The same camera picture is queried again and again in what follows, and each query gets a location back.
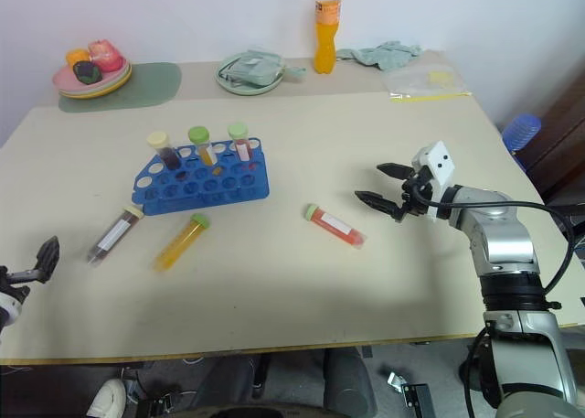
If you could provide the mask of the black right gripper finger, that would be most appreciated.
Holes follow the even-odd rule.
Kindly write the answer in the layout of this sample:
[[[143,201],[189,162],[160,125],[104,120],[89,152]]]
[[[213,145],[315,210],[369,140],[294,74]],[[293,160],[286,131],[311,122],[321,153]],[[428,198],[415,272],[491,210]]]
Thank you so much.
[[[377,170],[384,173],[385,175],[398,179],[408,180],[413,177],[416,173],[412,166],[404,166],[396,163],[384,163],[377,165]]]
[[[373,210],[389,215],[396,222],[402,222],[405,210],[394,201],[372,191],[356,191],[355,196]]]

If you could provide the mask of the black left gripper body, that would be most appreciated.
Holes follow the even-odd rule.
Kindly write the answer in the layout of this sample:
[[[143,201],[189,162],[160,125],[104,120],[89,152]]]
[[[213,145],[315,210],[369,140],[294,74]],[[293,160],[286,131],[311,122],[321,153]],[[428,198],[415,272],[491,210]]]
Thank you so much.
[[[30,288],[26,285],[26,277],[21,273],[9,273],[6,266],[0,266],[1,293],[9,295],[23,303],[30,294]]]

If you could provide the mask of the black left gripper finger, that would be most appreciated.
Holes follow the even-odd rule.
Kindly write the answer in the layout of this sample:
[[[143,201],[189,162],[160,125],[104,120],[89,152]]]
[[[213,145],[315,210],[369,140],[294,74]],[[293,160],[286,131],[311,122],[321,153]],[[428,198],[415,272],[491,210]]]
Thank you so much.
[[[45,241],[37,252],[36,265],[24,272],[11,273],[7,276],[10,284],[26,284],[31,282],[47,282],[59,262],[59,238],[53,236]]]

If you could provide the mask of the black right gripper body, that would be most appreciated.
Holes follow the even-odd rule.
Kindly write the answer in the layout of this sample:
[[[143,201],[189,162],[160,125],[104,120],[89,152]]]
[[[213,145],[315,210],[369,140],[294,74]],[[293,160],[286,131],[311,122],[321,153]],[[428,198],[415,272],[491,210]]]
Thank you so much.
[[[416,172],[414,168],[402,168],[399,179],[403,180],[401,186],[403,203],[399,207],[399,214],[395,221],[402,221],[407,214],[425,215],[429,207],[424,201],[431,201],[433,192],[431,171],[428,168],[423,168],[419,172]]]

